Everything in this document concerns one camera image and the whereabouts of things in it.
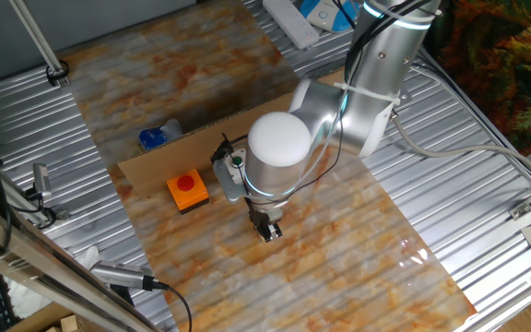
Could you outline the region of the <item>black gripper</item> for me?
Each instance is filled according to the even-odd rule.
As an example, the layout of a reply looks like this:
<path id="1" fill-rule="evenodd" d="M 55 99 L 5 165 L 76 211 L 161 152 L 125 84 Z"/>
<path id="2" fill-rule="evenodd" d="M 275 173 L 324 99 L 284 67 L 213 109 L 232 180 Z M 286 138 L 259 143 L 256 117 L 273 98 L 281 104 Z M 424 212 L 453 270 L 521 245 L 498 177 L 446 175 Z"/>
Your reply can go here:
<path id="1" fill-rule="evenodd" d="M 245 203 L 249 208 L 250 222 L 252 222 L 254 228 L 266 243 L 270 241 L 270 233 L 272 239 L 279 238 L 283 235 L 282 230 L 278 226 L 278 223 L 283 217 L 281 208 L 262 210 L 249 198 L 245 199 Z"/>

